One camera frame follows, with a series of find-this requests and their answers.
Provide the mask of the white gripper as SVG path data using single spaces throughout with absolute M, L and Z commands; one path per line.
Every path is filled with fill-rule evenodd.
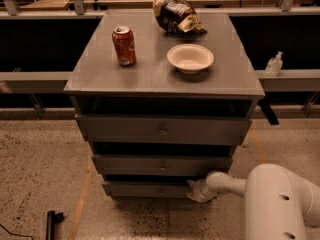
M 190 186 L 190 188 L 193 189 L 193 193 L 190 192 L 186 195 L 193 201 L 207 202 L 216 197 L 216 193 L 208 187 L 204 180 L 187 180 L 187 183 Z

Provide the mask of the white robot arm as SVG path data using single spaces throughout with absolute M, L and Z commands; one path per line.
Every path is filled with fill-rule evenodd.
M 242 197 L 245 240 L 307 240 L 306 229 L 320 226 L 320 187 L 279 165 L 260 164 L 245 179 L 211 172 L 188 184 L 197 202 Z

